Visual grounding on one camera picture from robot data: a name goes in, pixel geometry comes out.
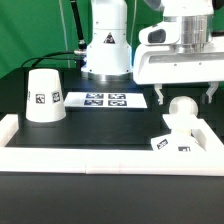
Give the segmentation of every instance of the cable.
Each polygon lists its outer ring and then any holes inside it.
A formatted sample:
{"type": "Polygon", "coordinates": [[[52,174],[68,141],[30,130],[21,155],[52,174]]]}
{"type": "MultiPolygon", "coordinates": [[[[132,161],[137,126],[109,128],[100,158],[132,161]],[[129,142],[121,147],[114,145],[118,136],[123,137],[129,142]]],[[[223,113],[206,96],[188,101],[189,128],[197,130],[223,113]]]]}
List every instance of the cable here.
{"type": "Polygon", "coordinates": [[[224,36],[224,30],[214,30],[212,31],[212,37],[224,36]]]}
{"type": "Polygon", "coordinates": [[[74,54],[74,51],[59,51],[55,53],[46,54],[42,57],[39,57],[37,61],[32,64],[32,67],[35,67],[37,64],[39,64],[43,60],[42,59],[43,57],[52,57],[52,56],[58,56],[58,55],[64,55],[64,54],[74,54]]]}
{"type": "Polygon", "coordinates": [[[224,0],[212,0],[213,8],[219,10],[224,6],[224,0]]]}
{"type": "Polygon", "coordinates": [[[84,35],[82,31],[82,25],[79,17],[79,9],[76,0],[70,0],[72,10],[73,10],[73,15],[75,19],[75,24],[76,24],[76,30],[77,30],[77,35],[79,39],[79,49],[84,50],[86,49],[86,43],[84,40],[84,35]]]}
{"type": "MultiPolygon", "coordinates": [[[[67,30],[66,30],[66,25],[65,25],[65,17],[64,17],[64,9],[63,9],[63,4],[62,0],[59,0],[59,6],[60,6],[60,12],[61,12],[61,22],[62,22],[62,28],[64,32],[64,41],[65,41],[65,48],[66,51],[68,51],[68,37],[67,37],[67,30]]],[[[71,63],[68,60],[68,67],[71,67],[71,63]]]]}
{"type": "Polygon", "coordinates": [[[136,14],[137,14],[137,0],[135,0],[134,3],[134,15],[133,15],[133,21],[132,21],[132,28],[131,28],[131,38],[130,38],[130,45],[133,49],[133,35],[134,35],[134,29],[135,29],[135,22],[136,22],[136,14]]]}
{"type": "Polygon", "coordinates": [[[45,59],[48,59],[48,60],[65,60],[65,61],[66,60],[70,60],[70,61],[74,61],[75,60],[75,58],[36,57],[36,58],[30,58],[30,59],[24,61],[20,67],[22,68],[26,63],[28,63],[30,61],[33,61],[33,60],[41,60],[42,61],[42,60],[45,60],[45,59]]]}

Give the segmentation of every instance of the white paper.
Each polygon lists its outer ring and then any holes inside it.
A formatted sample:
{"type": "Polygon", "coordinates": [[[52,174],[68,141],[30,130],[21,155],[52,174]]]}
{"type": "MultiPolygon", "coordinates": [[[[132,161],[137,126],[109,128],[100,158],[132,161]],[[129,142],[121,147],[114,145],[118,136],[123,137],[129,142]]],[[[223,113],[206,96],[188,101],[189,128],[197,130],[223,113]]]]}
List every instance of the white paper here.
{"type": "Polygon", "coordinates": [[[141,93],[69,92],[65,107],[147,108],[141,93]]]}

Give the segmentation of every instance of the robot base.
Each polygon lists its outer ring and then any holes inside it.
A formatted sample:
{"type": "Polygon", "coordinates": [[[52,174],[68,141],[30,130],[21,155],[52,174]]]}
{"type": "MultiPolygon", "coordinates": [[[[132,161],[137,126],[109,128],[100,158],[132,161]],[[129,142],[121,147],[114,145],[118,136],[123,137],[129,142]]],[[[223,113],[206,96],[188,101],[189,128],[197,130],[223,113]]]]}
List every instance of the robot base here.
{"type": "Polygon", "coordinates": [[[108,81],[124,81],[124,80],[131,80],[133,78],[133,73],[125,73],[120,75],[102,75],[102,74],[95,74],[90,72],[82,71],[82,77],[85,79],[91,79],[101,82],[108,82],[108,81]]]}

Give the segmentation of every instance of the black cable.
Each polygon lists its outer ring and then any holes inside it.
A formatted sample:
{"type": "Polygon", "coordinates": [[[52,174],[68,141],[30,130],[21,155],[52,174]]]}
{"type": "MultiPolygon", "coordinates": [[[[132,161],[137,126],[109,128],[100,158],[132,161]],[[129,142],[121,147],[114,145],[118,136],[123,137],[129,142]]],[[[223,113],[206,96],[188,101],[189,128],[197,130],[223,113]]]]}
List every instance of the black cable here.
{"type": "Polygon", "coordinates": [[[64,55],[64,54],[74,54],[74,51],[59,51],[55,53],[46,54],[42,57],[39,57],[39,59],[37,59],[37,61],[35,61],[31,67],[35,67],[37,64],[39,64],[42,60],[44,60],[44,57],[52,57],[52,56],[58,56],[58,55],[64,55]]]}
{"type": "Polygon", "coordinates": [[[219,10],[224,6],[224,0],[212,0],[213,8],[219,10]]]}
{"type": "Polygon", "coordinates": [[[24,61],[20,67],[22,68],[26,63],[28,63],[30,61],[33,61],[33,60],[41,60],[42,61],[42,60],[45,60],[45,59],[48,59],[48,60],[64,60],[64,61],[66,61],[66,60],[74,61],[75,60],[75,58],[37,57],[37,58],[30,58],[30,59],[24,61]]]}
{"type": "Polygon", "coordinates": [[[77,35],[78,35],[78,39],[79,39],[79,49],[83,50],[83,49],[86,49],[86,43],[85,43],[84,35],[82,32],[82,25],[80,22],[78,5],[76,3],[76,0],[70,0],[70,2],[71,2],[72,10],[73,10],[77,35]]]}
{"type": "Polygon", "coordinates": [[[214,30],[212,31],[212,37],[224,36],[224,30],[214,30]]]}

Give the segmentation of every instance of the white cylindrical object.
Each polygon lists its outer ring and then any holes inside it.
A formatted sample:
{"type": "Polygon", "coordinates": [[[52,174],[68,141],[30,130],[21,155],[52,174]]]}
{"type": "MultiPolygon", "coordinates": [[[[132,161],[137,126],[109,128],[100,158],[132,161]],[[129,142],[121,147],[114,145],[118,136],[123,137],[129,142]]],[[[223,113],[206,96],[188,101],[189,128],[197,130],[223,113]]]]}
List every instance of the white cylindrical object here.
{"type": "Polygon", "coordinates": [[[34,122],[54,122],[66,116],[59,73],[55,69],[29,72],[26,118],[34,122]]]}

